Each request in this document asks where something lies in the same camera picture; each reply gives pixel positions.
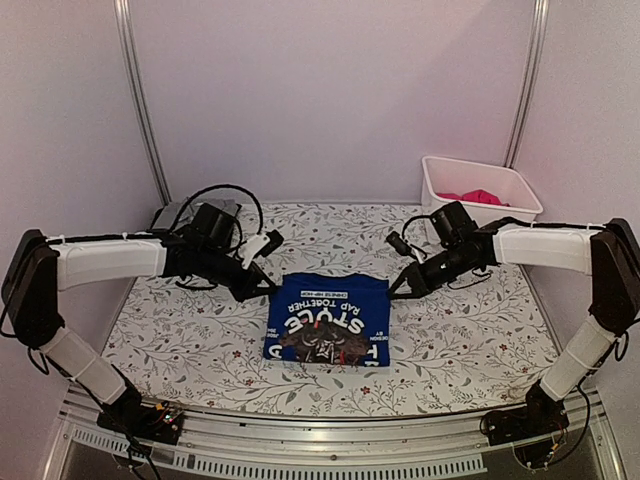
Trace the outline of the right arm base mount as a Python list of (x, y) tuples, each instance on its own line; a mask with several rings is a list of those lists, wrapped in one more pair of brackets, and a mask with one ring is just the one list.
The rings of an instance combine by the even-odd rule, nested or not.
[(569, 419), (564, 404), (550, 409), (522, 406), (492, 410), (480, 420), (480, 432), (491, 446), (510, 444), (517, 462), (529, 469), (550, 465), (566, 440)]

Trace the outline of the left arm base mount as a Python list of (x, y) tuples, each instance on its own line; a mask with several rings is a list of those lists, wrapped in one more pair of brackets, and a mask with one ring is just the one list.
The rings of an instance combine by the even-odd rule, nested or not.
[(144, 405), (137, 397), (121, 397), (102, 404), (97, 425), (137, 439), (176, 445), (184, 424), (184, 410), (170, 402)]

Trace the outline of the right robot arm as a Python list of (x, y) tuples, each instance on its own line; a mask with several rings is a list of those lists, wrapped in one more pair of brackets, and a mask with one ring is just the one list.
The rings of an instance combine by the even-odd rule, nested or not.
[(517, 415), (517, 427), (537, 436), (552, 424), (556, 409), (581, 380), (604, 362), (616, 339), (639, 320), (639, 243), (627, 220), (602, 225), (520, 223), (513, 218), (455, 234), (441, 253), (415, 259), (392, 283), (393, 300), (425, 297), (476, 268), (524, 265), (579, 272), (539, 287), (542, 299), (553, 299), (561, 313), (572, 313), (575, 334), (541, 379), (531, 387), (528, 406)]

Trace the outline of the blue t-shirt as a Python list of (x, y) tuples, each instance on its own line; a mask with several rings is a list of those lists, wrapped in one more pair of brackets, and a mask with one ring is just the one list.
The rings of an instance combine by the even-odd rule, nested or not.
[(364, 274), (292, 273), (270, 296), (263, 357), (388, 367), (389, 282)]

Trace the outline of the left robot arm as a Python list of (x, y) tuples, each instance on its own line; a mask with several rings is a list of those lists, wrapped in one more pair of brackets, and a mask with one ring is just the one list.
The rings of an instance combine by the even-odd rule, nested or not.
[(2, 283), (1, 333), (39, 353), (88, 391), (126, 433), (138, 434), (149, 423), (139, 391), (67, 326), (60, 296), (138, 278), (197, 277), (227, 288), (234, 300), (243, 302), (275, 292), (256, 259), (268, 257), (282, 242), (276, 231), (215, 247), (209, 240), (168, 231), (47, 237), (28, 230)]

